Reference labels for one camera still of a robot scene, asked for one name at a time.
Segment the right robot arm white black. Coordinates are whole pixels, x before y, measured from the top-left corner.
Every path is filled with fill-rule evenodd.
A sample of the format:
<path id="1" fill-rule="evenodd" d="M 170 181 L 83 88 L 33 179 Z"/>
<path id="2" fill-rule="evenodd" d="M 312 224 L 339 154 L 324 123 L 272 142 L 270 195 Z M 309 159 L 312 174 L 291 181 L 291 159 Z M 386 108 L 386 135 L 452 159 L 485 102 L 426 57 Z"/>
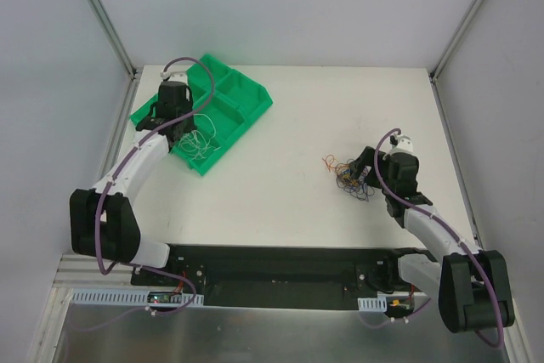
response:
<path id="1" fill-rule="evenodd" d="M 419 161 L 407 150 L 385 153 L 367 146 L 349 164 L 353 178 L 382 191 L 388 214 L 413 234 L 428 256 L 409 254 L 382 269 L 384 284 L 402 290 L 412 284 L 439 306 L 453 333 L 500 329 L 515 322 L 507 262 L 497 250 L 467 242 L 417 189 Z"/>

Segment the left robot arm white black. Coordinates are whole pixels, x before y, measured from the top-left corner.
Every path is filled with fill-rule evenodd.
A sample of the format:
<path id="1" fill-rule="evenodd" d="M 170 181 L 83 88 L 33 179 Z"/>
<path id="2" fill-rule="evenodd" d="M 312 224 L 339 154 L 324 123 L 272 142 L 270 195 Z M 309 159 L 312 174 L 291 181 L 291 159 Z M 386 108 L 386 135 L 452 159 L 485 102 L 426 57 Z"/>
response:
<path id="1" fill-rule="evenodd" d="M 74 252 L 94 257 L 100 244 L 103 259 L 150 266 L 160 285 L 178 279 L 180 267 L 169 258 L 170 246 L 143 235 L 133 203 L 154 167 L 185 134 L 196 130 L 193 103 L 186 82 L 161 82 L 156 102 L 136 125 L 131 158 L 116 163 L 92 188 L 74 190 L 69 200 Z"/>

